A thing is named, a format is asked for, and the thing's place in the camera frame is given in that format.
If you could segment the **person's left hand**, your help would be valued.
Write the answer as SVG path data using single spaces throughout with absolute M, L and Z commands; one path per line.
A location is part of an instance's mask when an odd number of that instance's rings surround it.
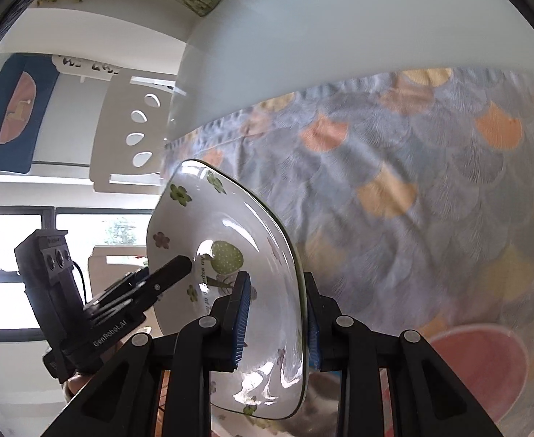
M 63 396 L 66 402 L 69 402 L 109 361 L 123 346 L 123 341 L 119 340 L 110 349 L 105 351 L 100 356 L 100 363 L 93 366 L 89 370 L 76 372 L 71 378 L 69 378 L 63 385 Z

